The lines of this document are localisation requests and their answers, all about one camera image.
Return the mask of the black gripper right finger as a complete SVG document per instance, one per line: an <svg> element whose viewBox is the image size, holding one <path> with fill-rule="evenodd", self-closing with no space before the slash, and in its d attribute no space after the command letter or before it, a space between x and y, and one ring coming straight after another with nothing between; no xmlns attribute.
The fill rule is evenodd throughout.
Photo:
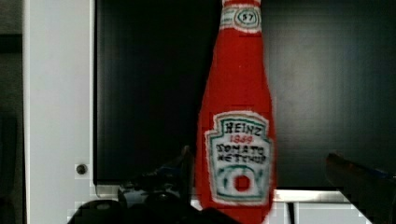
<svg viewBox="0 0 396 224"><path fill-rule="evenodd" d="M326 178L373 224L395 224L395 177L330 153Z"/></svg>

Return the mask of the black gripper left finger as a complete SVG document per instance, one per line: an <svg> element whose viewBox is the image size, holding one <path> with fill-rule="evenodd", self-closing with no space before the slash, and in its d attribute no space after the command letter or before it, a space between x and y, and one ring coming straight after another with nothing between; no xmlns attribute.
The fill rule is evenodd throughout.
<svg viewBox="0 0 396 224"><path fill-rule="evenodd" d="M215 208L191 205L193 154L176 158L119 186L117 200L84 203L66 224L240 224Z"/></svg>

